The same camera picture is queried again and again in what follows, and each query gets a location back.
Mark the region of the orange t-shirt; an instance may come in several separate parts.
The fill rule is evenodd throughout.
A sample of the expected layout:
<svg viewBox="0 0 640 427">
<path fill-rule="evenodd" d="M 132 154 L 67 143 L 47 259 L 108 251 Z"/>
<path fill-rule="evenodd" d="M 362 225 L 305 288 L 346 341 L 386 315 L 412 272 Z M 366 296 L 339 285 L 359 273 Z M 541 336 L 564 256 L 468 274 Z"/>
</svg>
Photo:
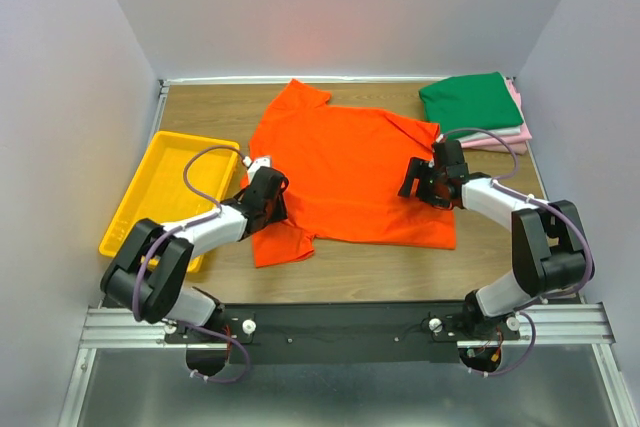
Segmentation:
<svg viewBox="0 0 640 427">
<path fill-rule="evenodd" d="M 255 266 L 305 260 L 317 238 L 455 248 L 452 212 L 398 194 L 410 160 L 431 159 L 439 126 L 330 99 L 290 81 L 249 141 L 252 158 L 270 157 L 289 180 L 286 219 L 251 238 Z"/>
</svg>

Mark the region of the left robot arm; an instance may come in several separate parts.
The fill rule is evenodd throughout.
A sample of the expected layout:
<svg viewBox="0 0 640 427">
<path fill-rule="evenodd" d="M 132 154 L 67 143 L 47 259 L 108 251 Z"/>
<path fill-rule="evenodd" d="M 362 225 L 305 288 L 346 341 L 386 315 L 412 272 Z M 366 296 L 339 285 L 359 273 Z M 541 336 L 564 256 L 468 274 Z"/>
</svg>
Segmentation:
<svg viewBox="0 0 640 427">
<path fill-rule="evenodd" d="M 211 295 L 183 286 L 188 265 L 285 220 L 288 184 L 283 173 L 261 166 L 246 188 L 210 212 L 167 225 L 138 221 L 104 273 L 101 291 L 137 321 L 175 321 L 187 324 L 201 342 L 214 340 L 221 332 L 222 307 Z"/>
</svg>

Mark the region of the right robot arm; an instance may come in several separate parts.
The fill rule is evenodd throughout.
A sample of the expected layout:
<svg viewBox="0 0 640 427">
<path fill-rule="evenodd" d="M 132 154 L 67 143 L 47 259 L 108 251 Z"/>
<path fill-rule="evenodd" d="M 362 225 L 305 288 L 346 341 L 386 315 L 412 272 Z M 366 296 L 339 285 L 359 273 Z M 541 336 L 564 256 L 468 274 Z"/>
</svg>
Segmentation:
<svg viewBox="0 0 640 427">
<path fill-rule="evenodd" d="M 483 338 L 509 314 L 574 295 L 592 279 L 593 254 L 574 203 L 548 202 L 472 173 L 457 140 L 442 137 L 432 148 L 431 161 L 409 160 L 398 195 L 479 213 L 511 234 L 511 271 L 465 297 L 457 321 L 467 336 Z"/>
</svg>

